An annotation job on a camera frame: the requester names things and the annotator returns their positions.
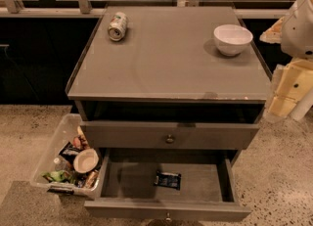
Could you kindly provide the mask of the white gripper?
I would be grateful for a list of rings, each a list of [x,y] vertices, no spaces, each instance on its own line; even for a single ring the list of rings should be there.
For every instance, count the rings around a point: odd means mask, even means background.
[[[281,43],[284,53],[296,57],[286,66],[276,66],[266,101],[268,113],[287,117],[313,88],[313,0],[295,0],[285,18],[279,18],[259,39]]]

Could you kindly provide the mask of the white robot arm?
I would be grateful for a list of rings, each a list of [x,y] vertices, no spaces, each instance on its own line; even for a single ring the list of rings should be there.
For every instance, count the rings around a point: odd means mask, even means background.
[[[313,106],[313,0],[295,0],[260,40],[279,44],[291,56],[273,72],[264,116],[273,122],[288,116],[301,120]]]

